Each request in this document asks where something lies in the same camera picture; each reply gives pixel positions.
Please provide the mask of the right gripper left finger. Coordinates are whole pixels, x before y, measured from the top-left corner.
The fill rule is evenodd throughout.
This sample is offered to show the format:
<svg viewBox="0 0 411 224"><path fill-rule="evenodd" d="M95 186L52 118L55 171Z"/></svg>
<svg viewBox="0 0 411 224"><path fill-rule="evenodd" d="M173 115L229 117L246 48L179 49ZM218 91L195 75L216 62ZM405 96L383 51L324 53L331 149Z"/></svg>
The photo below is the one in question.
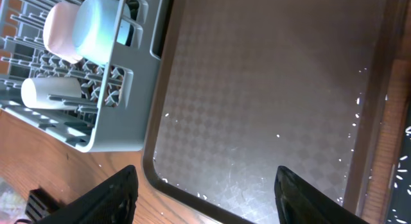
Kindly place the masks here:
<svg viewBox="0 0 411 224"><path fill-rule="evenodd" d="M39 224L132 224L137 198L136 167L128 165Z"/></svg>

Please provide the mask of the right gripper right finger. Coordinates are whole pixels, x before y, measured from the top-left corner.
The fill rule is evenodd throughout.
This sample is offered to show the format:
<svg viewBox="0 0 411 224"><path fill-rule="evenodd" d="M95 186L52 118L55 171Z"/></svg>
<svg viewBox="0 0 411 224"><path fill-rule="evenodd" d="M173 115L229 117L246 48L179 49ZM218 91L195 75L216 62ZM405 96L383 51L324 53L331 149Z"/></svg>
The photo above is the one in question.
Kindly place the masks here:
<svg viewBox="0 0 411 224"><path fill-rule="evenodd" d="M286 166L277 168L274 192L280 224L367 224Z"/></svg>

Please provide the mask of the white cup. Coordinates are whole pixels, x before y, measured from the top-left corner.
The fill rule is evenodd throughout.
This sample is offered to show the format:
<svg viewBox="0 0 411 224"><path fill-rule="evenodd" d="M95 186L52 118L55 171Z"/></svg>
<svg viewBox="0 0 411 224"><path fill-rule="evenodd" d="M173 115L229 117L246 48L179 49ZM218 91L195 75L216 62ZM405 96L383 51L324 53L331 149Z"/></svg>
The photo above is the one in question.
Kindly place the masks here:
<svg viewBox="0 0 411 224"><path fill-rule="evenodd" d="M21 85L21 98L28 108L74 110L62 101L52 101L48 96L82 97L80 82L76 78L27 78Z"/></svg>

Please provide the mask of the light blue bowl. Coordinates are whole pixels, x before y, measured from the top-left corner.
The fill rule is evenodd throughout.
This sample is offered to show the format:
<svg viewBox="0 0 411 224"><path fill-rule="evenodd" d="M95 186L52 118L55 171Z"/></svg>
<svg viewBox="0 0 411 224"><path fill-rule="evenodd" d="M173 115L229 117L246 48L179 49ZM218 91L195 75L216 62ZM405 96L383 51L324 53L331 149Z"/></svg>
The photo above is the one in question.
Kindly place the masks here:
<svg viewBox="0 0 411 224"><path fill-rule="evenodd" d="M98 65L109 61L118 4L118 0L85 0L81 4L72 34L78 55Z"/></svg>

